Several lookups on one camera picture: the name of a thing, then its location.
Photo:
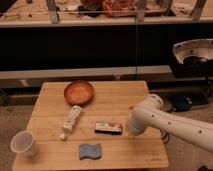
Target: wooden tabletop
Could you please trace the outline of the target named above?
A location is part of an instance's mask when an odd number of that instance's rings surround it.
[[[68,141],[60,141],[61,127],[71,109],[63,96],[69,82],[44,83],[27,126],[38,141],[33,158],[17,155],[13,170],[137,169],[168,166],[160,131],[148,128],[130,136],[125,123],[132,107],[148,94],[144,81],[90,82],[94,98],[83,107],[83,115]],[[97,134],[96,122],[121,123],[122,135]],[[79,160],[79,145],[101,144],[102,158]]]

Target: gray floor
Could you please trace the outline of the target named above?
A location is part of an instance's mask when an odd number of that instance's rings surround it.
[[[209,101],[208,108],[173,114],[213,123],[213,99]],[[33,105],[0,107],[0,171],[11,171],[15,155],[9,149],[10,140],[17,132],[25,129],[33,107]],[[165,146],[170,163],[169,167],[150,169],[151,171],[197,171],[202,165],[213,168],[213,154],[209,152],[173,136]]]

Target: orange bowl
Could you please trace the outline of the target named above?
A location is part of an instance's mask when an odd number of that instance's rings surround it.
[[[72,105],[87,103],[92,99],[93,94],[92,85],[84,80],[73,81],[64,89],[64,97]]]

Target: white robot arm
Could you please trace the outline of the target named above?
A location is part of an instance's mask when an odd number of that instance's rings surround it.
[[[148,95],[128,117],[129,132],[139,135],[151,126],[213,152],[213,124],[169,114],[160,110],[162,106],[163,101],[159,96]]]

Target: white cup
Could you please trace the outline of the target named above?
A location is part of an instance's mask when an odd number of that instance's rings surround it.
[[[10,149],[25,156],[34,156],[38,152],[36,140],[29,131],[17,133],[10,142]]]

